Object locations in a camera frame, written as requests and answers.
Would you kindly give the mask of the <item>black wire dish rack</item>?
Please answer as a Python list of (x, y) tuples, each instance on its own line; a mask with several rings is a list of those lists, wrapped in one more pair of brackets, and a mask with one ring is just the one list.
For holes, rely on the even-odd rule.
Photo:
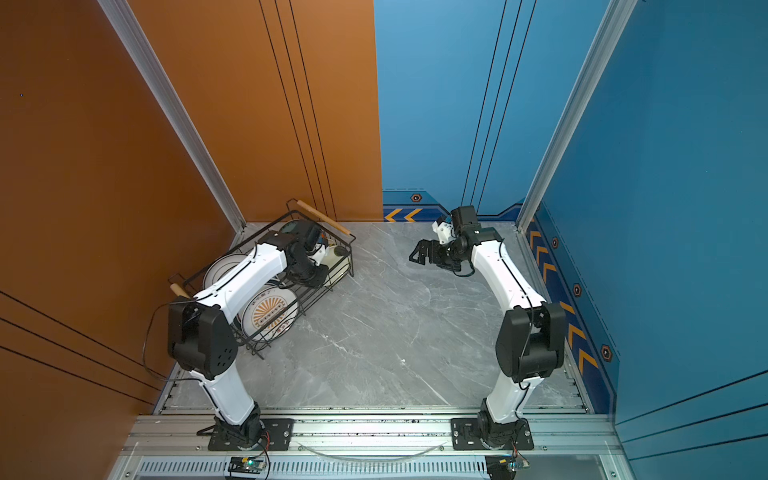
[[(325, 294), (331, 292), (336, 283), (338, 283), (340, 280), (344, 279), (347, 276), (353, 275), (354, 258), (352, 254), (352, 244), (355, 241), (356, 237), (348, 228), (343, 226), (341, 223), (331, 219), (327, 215), (319, 212), (317, 209), (309, 206), (307, 203), (303, 201), (300, 201), (297, 199), (291, 199), (287, 202), (286, 205), (288, 210), (285, 214), (276, 218), (275, 220), (266, 224), (265, 226), (261, 227), (255, 233), (244, 238), (242, 241), (234, 245), (229, 251), (227, 251), (225, 255), (234, 254), (234, 253), (248, 254), (254, 247), (255, 242), (258, 239), (260, 239), (262, 236), (264, 236), (266, 232), (270, 230), (277, 231), (285, 223), (290, 222), (292, 220), (311, 220), (318, 223), (322, 228), (321, 241), (326, 246), (326, 248), (329, 245), (334, 245), (334, 244), (345, 246), (350, 253), (349, 266), (344, 269), (333, 269), (333, 270), (329, 269), (326, 282), (319, 288), (309, 288), (309, 287), (301, 286), (297, 283), (292, 282), (291, 279), (286, 277), (283, 273), (273, 277), (273, 279), (268, 281), (268, 283), (266, 284), (266, 285), (276, 285), (282, 289), (290, 289), (296, 294), (299, 302), (299, 311), (296, 318), (297, 320), (302, 315), (304, 315), (314, 303), (320, 300)], [(172, 288), (176, 292), (177, 296), (181, 295), (184, 297), (192, 297), (195, 294), (199, 293), (200, 291), (204, 290), (203, 289), (204, 275), (208, 270), (208, 268), (215, 261), (213, 261), (211, 264), (206, 266), (202, 271), (197, 273), (196, 275), (197, 278), (201, 279), (202, 281), (200, 288), (197, 292), (191, 291), (190, 281), (184, 281), (182, 284), (173, 285)], [(251, 340), (250, 338), (241, 336), (238, 333), (234, 324), (233, 324), (233, 328), (234, 328), (236, 340), (238, 342), (238, 350), (245, 349), (246, 351), (248, 351), (250, 354), (254, 356), (261, 356), (263, 350), (271, 347), (276, 340), (280, 339), (283, 335), (287, 333), (287, 332), (284, 333), (283, 335), (281, 335), (279, 338), (277, 338), (272, 342), (261, 342), (261, 341), (254, 341), (254, 340)]]

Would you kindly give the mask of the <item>cream plate with black flowers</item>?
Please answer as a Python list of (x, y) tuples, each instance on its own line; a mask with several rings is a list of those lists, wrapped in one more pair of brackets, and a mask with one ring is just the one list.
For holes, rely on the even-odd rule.
[(344, 269), (349, 266), (349, 258), (350, 253), (345, 246), (334, 244), (326, 248), (325, 256), (322, 258), (321, 263), (330, 270)]

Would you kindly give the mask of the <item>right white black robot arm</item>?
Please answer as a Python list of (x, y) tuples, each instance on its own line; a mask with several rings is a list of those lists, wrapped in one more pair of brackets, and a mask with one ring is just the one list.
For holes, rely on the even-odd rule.
[(565, 361), (567, 319), (524, 278), (500, 233), (484, 227), (473, 206), (461, 206), (432, 224), (434, 240), (420, 240), (409, 255), (413, 263), (433, 264), (456, 276), (481, 274), (503, 318), (495, 342), (500, 373), (483, 399), (473, 434), (493, 450), (531, 450), (533, 440), (522, 410), (535, 389)]

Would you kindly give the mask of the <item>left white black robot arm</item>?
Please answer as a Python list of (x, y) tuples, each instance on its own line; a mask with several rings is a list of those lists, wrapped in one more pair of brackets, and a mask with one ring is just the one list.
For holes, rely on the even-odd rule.
[(168, 353), (197, 381), (212, 402), (212, 444), (250, 450), (263, 438), (260, 407), (246, 391), (236, 367), (238, 342), (233, 324), (273, 277), (283, 273), (307, 287), (322, 286), (329, 267), (322, 228), (293, 220), (270, 230), (221, 279), (192, 297), (168, 305)]

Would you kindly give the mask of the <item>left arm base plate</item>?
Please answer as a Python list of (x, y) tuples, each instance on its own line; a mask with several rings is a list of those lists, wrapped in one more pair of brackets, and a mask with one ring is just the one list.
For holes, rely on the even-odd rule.
[(208, 449), (210, 451), (261, 451), (285, 452), (289, 450), (294, 430), (290, 418), (261, 419), (253, 437), (236, 432), (232, 427), (216, 420), (210, 427)]

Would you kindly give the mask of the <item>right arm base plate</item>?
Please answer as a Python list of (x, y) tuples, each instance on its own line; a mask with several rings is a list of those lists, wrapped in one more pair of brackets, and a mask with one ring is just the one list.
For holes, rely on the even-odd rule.
[(499, 424), (479, 418), (453, 418), (450, 421), (453, 449), (465, 450), (518, 450), (535, 448), (533, 434), (527, 419), (520, 418)]

